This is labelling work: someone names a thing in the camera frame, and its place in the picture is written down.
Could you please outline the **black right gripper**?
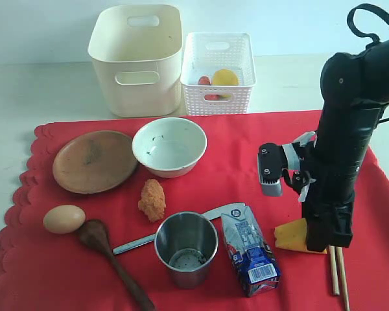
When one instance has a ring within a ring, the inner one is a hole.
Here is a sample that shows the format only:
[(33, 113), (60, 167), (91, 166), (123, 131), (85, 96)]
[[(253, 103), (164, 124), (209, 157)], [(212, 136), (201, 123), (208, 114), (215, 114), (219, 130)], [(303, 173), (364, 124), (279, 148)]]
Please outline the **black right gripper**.
[(307, 221), (307, 249), (347, 248), (353, 238), (355, 140), (319, 139), (293, 142), (307, 184), (301, 215)]

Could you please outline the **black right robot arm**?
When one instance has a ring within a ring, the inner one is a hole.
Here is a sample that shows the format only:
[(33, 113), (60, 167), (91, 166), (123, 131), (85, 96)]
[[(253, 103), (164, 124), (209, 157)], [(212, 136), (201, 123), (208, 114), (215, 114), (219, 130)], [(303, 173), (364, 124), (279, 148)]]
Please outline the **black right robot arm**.
[(299, 149), (309, 184), (301, 214), (307, 221), (306, 246), (346, 248), (355, 201), (355, 182), (384, 110), (389, 106), (389, 40), (357, 55), (338, 52), (325, 63), (320, 89), (324, 106), (316, 141)]

